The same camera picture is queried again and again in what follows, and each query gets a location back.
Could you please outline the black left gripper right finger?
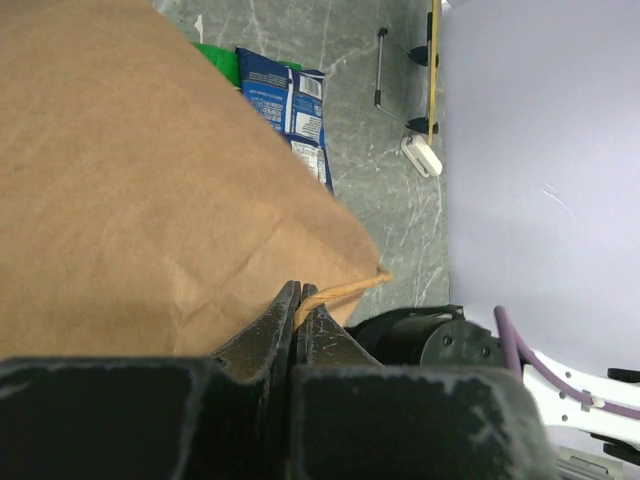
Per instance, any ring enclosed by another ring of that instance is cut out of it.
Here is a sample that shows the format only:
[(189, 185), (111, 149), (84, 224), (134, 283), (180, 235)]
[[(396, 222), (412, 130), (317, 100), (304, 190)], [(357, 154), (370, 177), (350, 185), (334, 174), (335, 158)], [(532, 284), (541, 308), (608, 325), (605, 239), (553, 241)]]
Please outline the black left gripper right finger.
[(556, 456), (516, 376), (385, 366), (319, 306), (296, 324), (294, 479), (554, 479)]

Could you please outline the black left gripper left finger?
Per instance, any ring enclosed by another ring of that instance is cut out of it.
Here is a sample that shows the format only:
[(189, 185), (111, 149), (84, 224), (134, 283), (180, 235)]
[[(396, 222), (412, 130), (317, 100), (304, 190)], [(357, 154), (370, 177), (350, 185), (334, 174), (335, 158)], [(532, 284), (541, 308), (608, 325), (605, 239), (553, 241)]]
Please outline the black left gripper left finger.
[(1, 364), (5, 479), (281, 479), (301, 285), (196, 357), (17, 357)]

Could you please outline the brown paper bag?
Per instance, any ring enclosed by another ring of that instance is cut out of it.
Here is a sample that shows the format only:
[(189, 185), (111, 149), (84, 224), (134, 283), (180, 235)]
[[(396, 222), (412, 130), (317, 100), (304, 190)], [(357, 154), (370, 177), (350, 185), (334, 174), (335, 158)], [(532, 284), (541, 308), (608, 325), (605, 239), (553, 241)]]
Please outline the brown paper bag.
[(285, 282), (378, 264), (150, 2), (2, 3), (3, 357), (205, 354)]

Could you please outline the blue white snack box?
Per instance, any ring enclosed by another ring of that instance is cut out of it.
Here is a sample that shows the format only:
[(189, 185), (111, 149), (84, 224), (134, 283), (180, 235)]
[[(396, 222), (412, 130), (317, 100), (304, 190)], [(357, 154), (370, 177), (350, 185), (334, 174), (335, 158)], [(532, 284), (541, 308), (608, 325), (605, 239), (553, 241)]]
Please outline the blue white snack box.
[(289, 143), (310, 173), (332, 192), (324, 122), (324, 73), (278, 62), (241, 47), (235, 53), (242, 95)]

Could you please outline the green cassava chips bag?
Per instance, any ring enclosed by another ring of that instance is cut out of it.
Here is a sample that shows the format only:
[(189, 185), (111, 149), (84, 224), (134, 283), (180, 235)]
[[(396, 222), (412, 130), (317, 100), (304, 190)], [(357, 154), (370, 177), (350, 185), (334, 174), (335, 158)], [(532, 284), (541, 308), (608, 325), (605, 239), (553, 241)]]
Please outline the green cassava chips bag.
[(237, 87), (251, 82), (287, 88), (289, 83), (305, 76), (299, 65), (275, 61), (246, 48), (230, 51), (208, 44), (195, 43), (194, 46)]

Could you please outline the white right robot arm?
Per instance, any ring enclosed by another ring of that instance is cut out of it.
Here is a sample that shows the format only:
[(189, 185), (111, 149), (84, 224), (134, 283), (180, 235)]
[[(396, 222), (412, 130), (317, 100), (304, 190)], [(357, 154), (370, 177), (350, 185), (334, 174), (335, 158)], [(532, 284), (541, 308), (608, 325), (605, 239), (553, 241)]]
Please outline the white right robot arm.
[(639, 461), (639, 375), (591, 377), (457, 305), (343, 328), (306, 285), (294, 317), (293, 479), (615, 479)]

